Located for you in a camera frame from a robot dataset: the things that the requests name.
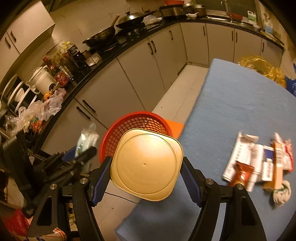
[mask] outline gold tin lid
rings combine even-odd
[[[149,201],[167,198],[183,160],[180,143],[169,136],[131,129],[120,139],[111,165],[111,180],[120,189]]]

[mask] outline frying pan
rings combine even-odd
[[[158,10],[154,10],[145,14],[141,14],[140,12],[136,12],[133,14],[131,14],[130,12],[126,12],[127,15],[119,20],[119,24],[117,24],[116,27],[120,29],[132,28],[140,24],[144,20],[144,17],[153,14],[157,11]]]
[[[100,44],[102,42],[105,42],[105,41],[108,41],[109,39],[111,39],[115,35],[114,25],[115,25],[117,19],[119,19],[119,17],[120,17],[120,15],[116,16],[111,27],[108,27],[105,30],[100,31],[96,35],[84,40],[82,43],[87,44],[87,46],[92,48],[92,47],[98,46],[98,44]]]

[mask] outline blue tablecloth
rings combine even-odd
[[[258,143],[263,145],[269,145],[273,133],[278,132],[296,146],[295,123],[296,98],[291,93],[255,71],[214,59],[179,141],[194,168],[225,185],[221,176],[240,130],[258,135]],[[256,184],[249,193],[268,241],[278,239],[296,210],[296,171],[284,179],[291,183],[292,196],[283,207],[274,209],[270,193],[261,185]],[[185,241],[199,212],[179,175],[168,198],[161,202],[142,200],[116,233],[128,241]],[[219,240],[224,214],[225,204],[221,204],[212,240]]]

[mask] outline wall cabinet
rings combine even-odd
[[[209,64],[207,29],[205,23],[181,23],[187,61]]]
[[[13,45],[11,39],[7,32],[4,33],[4,36],[0,40],[0,82],[4,78],[5,74],[12,66],[14,61],[20,55],[15,46]]]
[[[130,112],[144,110],[117,59],[97,73],[75,99],[107,128]]]
[[[279,67],[281,64],[283,50],[270,41],[262,39],[260,55],[274,67]]]
[[[165,91],[178,77],[177,63],[173,50],[172,35],[166,28],[149,36],[151,53],[157,61]]]
[[[7,29],[13,44],[22,53],[47,29],[53,31],[55,23],[41,1],[27,7]]]
[[[214,58],[233,62],[234,28],[207,23],[210,64]]]
[[[148,39],[118,56],[146,111],[152,111],[165,93],[154,50]]]
[[[177,64],[177,69],[179,72],[187,62],[186,49],[181,25],[179,23],[176,23],[173,26],[169,27],[168,31],[171,34],[175,62]]]
[[[89,127],[92,122],[96,124],[96,131],[100,135],[97,142],[99,147],[107,129],[73,99],[54,124],[41,149],[49,154],[71,149],[77,144],[82,129]],[[91,163],[92,169],[100,166],[98,154]]]
[[[246,31],[235,29],[234,60],[237,63],[241,57],[260,55],[261,37]]]

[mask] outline red bowl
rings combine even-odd
[[[176,4],[184,4],[185,1],[173,1],[173,0],[165,0],[166,5],[176,5]]]

